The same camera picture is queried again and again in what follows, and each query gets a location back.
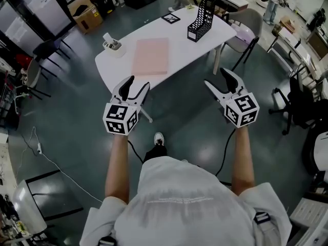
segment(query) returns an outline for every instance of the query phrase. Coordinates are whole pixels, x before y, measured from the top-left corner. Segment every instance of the shoe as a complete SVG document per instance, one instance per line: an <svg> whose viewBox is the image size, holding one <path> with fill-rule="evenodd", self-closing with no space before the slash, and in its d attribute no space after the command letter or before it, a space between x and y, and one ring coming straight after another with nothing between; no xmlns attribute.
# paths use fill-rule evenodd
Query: shoe
<svg viewBox="0 0 328 246"><path fill-rule="evenodd" d="M154 136L154 144L164 146L164 136L160 132L156 132Z"/></svg>

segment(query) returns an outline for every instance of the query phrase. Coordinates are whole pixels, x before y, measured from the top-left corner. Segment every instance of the red object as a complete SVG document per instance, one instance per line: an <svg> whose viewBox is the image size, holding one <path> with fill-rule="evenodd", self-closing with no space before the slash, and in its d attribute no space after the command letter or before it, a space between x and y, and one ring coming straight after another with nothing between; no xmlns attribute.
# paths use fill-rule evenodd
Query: red object
<svg viewBox="0 0 328 246"><path fill-rule="evenodd" d="M17 54L16 55L16 61L19 63L24 70L27 70L31 61L33 58L23 55L23 54Z"/></svg>

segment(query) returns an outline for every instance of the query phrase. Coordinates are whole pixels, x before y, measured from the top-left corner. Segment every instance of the pen holder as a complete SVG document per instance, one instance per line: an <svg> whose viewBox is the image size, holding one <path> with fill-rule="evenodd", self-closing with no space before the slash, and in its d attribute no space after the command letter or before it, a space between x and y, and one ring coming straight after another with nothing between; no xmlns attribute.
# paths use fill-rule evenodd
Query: pen holder
<svg viewBox="0 0 328 246"><path fill-rule="evenodd" d="M121 44L121 46L117 49L117 50L114 50L112 48L109 47L109 44L105 41L103 42L102 46L104 47L104 49L110 54L112 55L113 57L116 57L116 58L120 58L122 57L125 53L126 53L126 49L125 49L125 46Z"/></svg>

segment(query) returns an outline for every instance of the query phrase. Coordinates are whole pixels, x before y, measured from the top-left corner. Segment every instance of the pink paper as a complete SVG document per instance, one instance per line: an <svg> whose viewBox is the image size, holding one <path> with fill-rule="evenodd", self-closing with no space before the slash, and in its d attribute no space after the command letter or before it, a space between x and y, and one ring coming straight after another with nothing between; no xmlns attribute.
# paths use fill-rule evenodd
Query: pink paper
<svg viewBox="0 0 328 246"><path fill-rule="evenodd" d="M160 75L168 72L169 39L150 38L137 41L132 75Z"/></svg>

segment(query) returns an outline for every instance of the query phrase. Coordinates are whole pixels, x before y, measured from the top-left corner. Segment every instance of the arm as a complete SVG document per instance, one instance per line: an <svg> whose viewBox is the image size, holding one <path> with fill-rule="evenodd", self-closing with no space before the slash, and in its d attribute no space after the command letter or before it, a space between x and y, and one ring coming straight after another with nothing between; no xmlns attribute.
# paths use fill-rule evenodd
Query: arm
<svg viewBox="0 0 328 246"><path fill-rule="evenodd" d="M105 184L105 197L129 203L128 136L115 135Z"/></svg>
<svg viewBox="0 0 328 246"><path fill-rule="evenodd" d="M235 160L232 172L232 191L239 196L255 186L248 128L236 129Z"/></svg>

